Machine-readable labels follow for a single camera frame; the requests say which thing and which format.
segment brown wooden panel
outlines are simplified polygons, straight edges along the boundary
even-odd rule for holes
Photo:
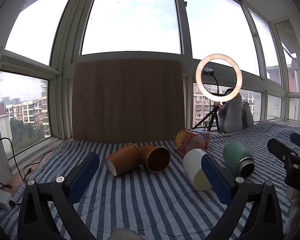
[[[75,140],[171,140],[184,128],[181,64],[154,59],[78,63],[72,115]]]

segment blue and white striped cloth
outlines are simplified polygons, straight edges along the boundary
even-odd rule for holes
[[[283,164],[268,152],[266,144],[270,138],[275,137],[300,155],[300,148],[289,139],[294,131],[300,133],[300,128],[260,122],[240,132],[213,136],[207,150],[225,166],[223,147],[232,140],[242,142],[255,158],[255,171],[249,181],[273,181],[283,222],[287,220],[290,204],[285,198],[285,170]],[[96,152],[100,157],[100,168],[74,208],[97,240],[108,239],[115,228],[130,228],[148,240],[205,239],[226,206],[218,201],[212,190],[197,192],[194,189],[182,167],[182,157],[171,141],[149,144],[165,146],[170,150],[171,162],[164,172],[154,174],[140,166],[113,177],[107,171],[104,161],[124,144],[69,141],[53,153],[30,178],[38,183],[53,181],[60,175],[66,175],[88,152]],[[14,199],[17,202],[21,201],[24,189],[25,185],[22,185],[15,193]],[[61,235],[70,239],[54,204],[49,203],[49,206]],[[247,203],[232,239],[240,235],[251,206],[251,203]],[[11,239],[17,239],[18,213],[18,206],[11,212],[0,211],[0,225]]]

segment green thermos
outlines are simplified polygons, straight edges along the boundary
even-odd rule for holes
[[[223,148],[223,159],[235,176],[245,179],[254,171],[254,160],[251,152],[238,141],[229,142]]]

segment glowing ring light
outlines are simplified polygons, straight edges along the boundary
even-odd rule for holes
[[[228,95],[225,95],[225,96],[215,96],[215,95],[212,95],[211,93],[209,93],[204,85],[202,84],[202,80],[201,80],[201,72],[203,70],[203,67],[211,60],[214,60],[214,59],[223,59],[225,60],[226,62],[228,62],[233,68],[234,68],[234,71],[237,75],[237,83],[234,87],[234,90],[228,94]],[[226,102],[226,101],[229,101],[231,100],[232,98],[234,98],[238,93],[239,93],[239,90],[242,86],[242,74],[241,74],[241,70],[239,68],[239,66],[237,65],[237,63],[230,57],[226,56],[226,55],[223,55],[223,54],[211,54],[207,57],[205,57],[203,60],[201,60],[197,66],[197,70],[195,72],[195,80],[197,82],[197,85],[201,91],[201,93],[213,100],[213,101],[217,101],[217,102]]]

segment silver bolt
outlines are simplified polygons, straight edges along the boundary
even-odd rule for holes
[[[31,180],[28,181],[28,185],[29,186],[32,186],[33,184],[34,184],[34,180],[33,179],[31,179]]]
[[[244,182],[244,178],[236,177],[235,181],[238,182],[238,183],[243,183]]]
[[[61,182],[63,182],[64,180],[65,180],[65,177],[63,177],[63,176],[57,177],[57,182],[58,182],[58,183],[61,183]]]
[[[266,181],[266,184],[267,184],[269,187],[271,187],[271,186],[273,185],[272,181],[270,181],[270,180],[267,180],[267,181]]]

